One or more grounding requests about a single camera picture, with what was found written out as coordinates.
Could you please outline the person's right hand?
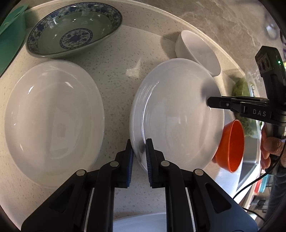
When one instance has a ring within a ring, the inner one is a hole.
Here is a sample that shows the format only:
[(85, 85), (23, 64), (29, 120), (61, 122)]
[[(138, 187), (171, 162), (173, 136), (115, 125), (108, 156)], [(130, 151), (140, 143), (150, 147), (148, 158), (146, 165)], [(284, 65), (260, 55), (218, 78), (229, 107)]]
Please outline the person's right hand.
[(283, 146), (285, 143), (285, 139), (278, 139), (275, 137), (268, 137), (266, 133), (266, 127), (262, 128), (262, 137), (261, 137), (261, 168), (267, 169), (270, 167), (271, 164), (271, 157), (270, 154), (275, 156), (280, 156)]

